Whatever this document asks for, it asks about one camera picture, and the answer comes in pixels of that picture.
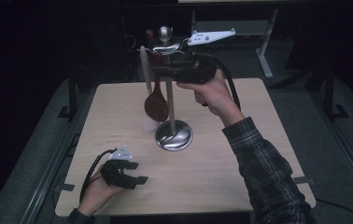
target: light wood tabletop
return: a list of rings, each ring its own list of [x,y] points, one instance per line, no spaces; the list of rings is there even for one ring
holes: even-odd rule
[[[262,81],[258,78],[234,80],[242,111],[251,116],[264,138],[271,141],[289,161],[292,177],[304,176],[302,168]],[[173,83],[176,119],[193,131],[191,144],[178,152],[157,146],[154,133],[144,131],[145,83],[100,85],[92,101],[56,214],[66,217],[76,207],[84,178],[97,155],[107,149],[128,147],[139,163],[131,176],[148,176],[145,185],[112,198],[96,215],[129,216],[249,211],[247,188],[238,173],[237,160],[223,135],[222,123],[207,107],[194,101],[192,91]],[[162,82],[165,97],[165,83]],[[104,156],[99,164],[107,159]],[[307,183],[298,184],[312,207],[316,201]]]

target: plaid sleeve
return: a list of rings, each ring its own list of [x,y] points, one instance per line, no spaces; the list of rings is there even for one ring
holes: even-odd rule
[[[222,131],[237,158],[257,223],[315,223],[288,162],[263,139],[252,118]]]

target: wooden spoon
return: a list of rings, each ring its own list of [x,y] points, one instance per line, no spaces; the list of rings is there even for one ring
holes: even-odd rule
[[[159,77],[155,78],[153,93],[145,101],[145,111],[151,119],[159,122],[168,118],[168,104],[162,96]]]

